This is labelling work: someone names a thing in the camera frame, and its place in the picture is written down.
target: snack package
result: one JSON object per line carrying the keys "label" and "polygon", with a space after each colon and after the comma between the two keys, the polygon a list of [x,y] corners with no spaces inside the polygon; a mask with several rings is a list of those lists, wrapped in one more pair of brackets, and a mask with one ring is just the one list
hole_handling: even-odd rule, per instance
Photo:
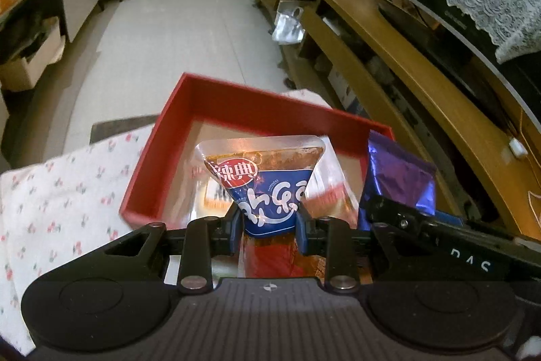
{"label": "snack package", "polygon": [[198,218],[224,217],[233,203],[231,196],[208,175],[206,169],[192,164],[186,169],[191,185],[185,185],[180,190],[180,197],[172,209],[178,215],[167,219],[168,223],[174,228],[186,228],[188,223]]}
{"label": "snack package", "polygon": [[436,211],[436,167],[406,152],[400,145],[373,130],[369,135],[369,169],[359,201],[357,228],[369,230],[364,204],[373,195],[416,208]]}
{"label": "snack package", "polygon": [[325,152],[317,162],[302,204],[313,218],[330,216],[357,227],[359,202],[346,181],[329,137],[323,136]]}
{"label": "snack package", "polygon": [[301,256],[296,213],[325,143],[316,136],[203,141],[195,148],[210,173],[246,214],[242,262],[246,277],[315,274]]}

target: red label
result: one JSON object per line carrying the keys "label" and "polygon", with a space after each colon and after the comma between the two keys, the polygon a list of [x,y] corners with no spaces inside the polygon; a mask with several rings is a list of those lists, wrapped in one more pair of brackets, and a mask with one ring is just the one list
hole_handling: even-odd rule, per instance
{"label": "red label", "polygon": [[225,188],[235,188],[253,181],[258,166],[249,159],[232,158],[213,166],[214,173]]}

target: wooden shelf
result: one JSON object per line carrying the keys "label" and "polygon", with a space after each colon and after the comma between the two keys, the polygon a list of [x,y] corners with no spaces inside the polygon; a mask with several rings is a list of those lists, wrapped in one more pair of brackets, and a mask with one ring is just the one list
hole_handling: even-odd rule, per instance
{"label": "wooden shelf", "polygon": [[540,189],[508,135],[492,124],[378,11],[376,0],[324,0],[381,57],[450,137],[480,180],[508,230],[541,239],[527,192]]}
{"label": "wooden shelf", "polygon": [[[381,86],[366,70],[358,57],[346,46],[316,14],[308,7],[302,14],[302,26],[320,47],[321,51],[331,60],[333,66],[347,80],[359,102],[369,113],[370,117],[379,123],[393,128],[398,143],[409,152],[425,161],[433,162],[423,143],[407,123],[399,110],[391,102]],[[438,209],[461,216],[453,194],[440,172],[436,175],[436,193]]]}
{"label": "wooden shelf", "polygon": [[344,109],[327,78],[317,73],[307,59],[297,55],[296,45],[280,46],[280,49],[287,63],[289,77],[297,88],[315,92],[333,108]]}

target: tv stand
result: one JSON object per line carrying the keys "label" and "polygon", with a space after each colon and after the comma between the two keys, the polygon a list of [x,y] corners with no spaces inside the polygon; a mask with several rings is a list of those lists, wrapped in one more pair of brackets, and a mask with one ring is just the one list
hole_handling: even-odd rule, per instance
{"label": "tv stand", "polygon": [[488,83],[467,66],[471,51],[450,32],[439,38],[430,28],[386,0],[378,2],[381,15],[458,87],[497,127],[508,129],[508,116]]}
{"label": "tv stand", "polygon": [[[271,16],[280,0],[260,0]],[[539,192],[528,162],[515,159],[509,135],[494,124],[385,19],[377,0],[306,0],[301,22],[307,37],[299,55],[318,48],[346,78],[371,118],[393,128],[407,150],[431,161],[426,148],[394,107],[359,58],[323,22],[320,7],[333,9],[386,63],[423,105],[461,153],[511,233],[541,239],[541,229],[528,205],[527,192]],[[458,214],[447,183],[437,177],[438,208]]]}

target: blue label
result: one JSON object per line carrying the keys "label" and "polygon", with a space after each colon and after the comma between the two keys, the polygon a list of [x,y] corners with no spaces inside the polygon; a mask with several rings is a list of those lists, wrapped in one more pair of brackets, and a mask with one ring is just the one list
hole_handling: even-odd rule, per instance
{"label": "blue label", "polygon": [[229,192],[247,219],[250,236],[266,238],[295,228],[299,200],[312,170],[263,170],[246,185]]}
{"label": "blue label", "polygon": [[464,226],[464,222],[462,221],[461,218],[457,216],[453,216],[452,214],[447,214],[443,211],[436,210],[436,212],[434,213],[434,217],[436,218],[436,220],[443,223],[448,223],[449,225],[455,225],[457,227]]}

